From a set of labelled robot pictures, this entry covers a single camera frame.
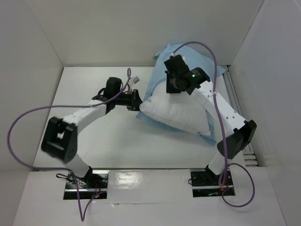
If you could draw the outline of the light blue pillowcase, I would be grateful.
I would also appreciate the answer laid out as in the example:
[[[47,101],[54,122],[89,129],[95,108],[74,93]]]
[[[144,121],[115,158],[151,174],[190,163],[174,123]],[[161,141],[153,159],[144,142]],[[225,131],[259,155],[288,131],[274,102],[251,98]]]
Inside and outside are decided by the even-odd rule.
[[[186,92],[168,94],[166,92],[166,67],[164,62],[172,53],[186,58],[190,69],[199,67],[214,78],[214,62],[188,46],[167,44],[154,56],[155,67],[149,79],[141,111],[136,118],[155,127],[180,132],[185,131],[202,137],[211,145],[216,143],[214,135],[214,118],[196,99]]]

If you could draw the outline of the white pillow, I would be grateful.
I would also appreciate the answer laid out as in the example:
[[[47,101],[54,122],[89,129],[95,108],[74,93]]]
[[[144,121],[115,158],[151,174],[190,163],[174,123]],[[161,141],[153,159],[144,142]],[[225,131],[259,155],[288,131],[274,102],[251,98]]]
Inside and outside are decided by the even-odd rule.
[[[165,81],[140,105],[137,119],[169,131],[181,130],[207,138],[213,135],[203,105],[186,92],[166,93]]]

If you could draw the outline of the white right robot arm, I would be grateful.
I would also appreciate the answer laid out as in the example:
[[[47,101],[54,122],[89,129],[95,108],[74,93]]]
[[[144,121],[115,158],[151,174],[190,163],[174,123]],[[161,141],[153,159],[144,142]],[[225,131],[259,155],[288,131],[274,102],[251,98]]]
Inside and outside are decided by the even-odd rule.
[[[214,90],[213,82],[201,68],[190,70],[181,55],[171,56],[164,65],[167,93],[186,92],[198,100],[214,119],[222,121],[222,140],[216,145],[217,154],[205,169],[206,181],[215,185],[221,180],[225,165],[251,142],[257,125],[237,113]]]

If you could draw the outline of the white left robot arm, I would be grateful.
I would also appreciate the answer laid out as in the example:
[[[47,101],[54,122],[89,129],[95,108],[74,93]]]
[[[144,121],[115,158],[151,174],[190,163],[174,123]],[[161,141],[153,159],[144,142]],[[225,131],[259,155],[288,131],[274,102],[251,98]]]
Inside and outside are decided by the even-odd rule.
[[[138,77],[130,78],[126,85],[120,78],[110,77],[106,86],[89,102],[88,108],[81,108],[63,118],[49,119],[41,143],[41,149],[49,156],[60,160],[71,169],[71,182],[77,182],[83,188],[97,185],[107,186],[107,178],[94,174],[90,166],[77,154],[78,135],[95,120],[107,115],[115,106],[126,106],[129,111],[138,111],[142,103],[138,90],[133,86],[139,82]]]

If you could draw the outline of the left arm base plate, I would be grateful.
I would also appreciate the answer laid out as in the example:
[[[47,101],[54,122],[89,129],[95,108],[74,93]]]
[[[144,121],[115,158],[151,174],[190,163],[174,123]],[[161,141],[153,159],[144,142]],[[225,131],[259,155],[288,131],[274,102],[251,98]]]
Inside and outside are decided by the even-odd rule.
[[[81,200],[89,200],[92,196],[96,200],[107,199],[109,171],[93,170],[93,173],[101,177],[101,181],[98,184],[96,182],[93,182],[92,185],[87,185],[83,181],[78,180],[79,197]],[[56,177],[65,180],[63,199],[76,200],[77,189],[75,185],[75,180],[73,179],[72,175],[70,173],[68,173],[67,175],[57,173]]]

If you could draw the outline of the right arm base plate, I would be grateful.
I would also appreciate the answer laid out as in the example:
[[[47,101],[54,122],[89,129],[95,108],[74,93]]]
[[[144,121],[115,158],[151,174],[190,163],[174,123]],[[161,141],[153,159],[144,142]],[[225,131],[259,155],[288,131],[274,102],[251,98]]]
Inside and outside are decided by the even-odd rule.
[[[220,187],[219,176],[207,172],[207,168],[191,169],[188,184],[192,187],[192,195],[198,197],[217,197],[223,192],[225,196],[235,196],[235,190],[231,172],[228,170],[228,178],[225,186]]]

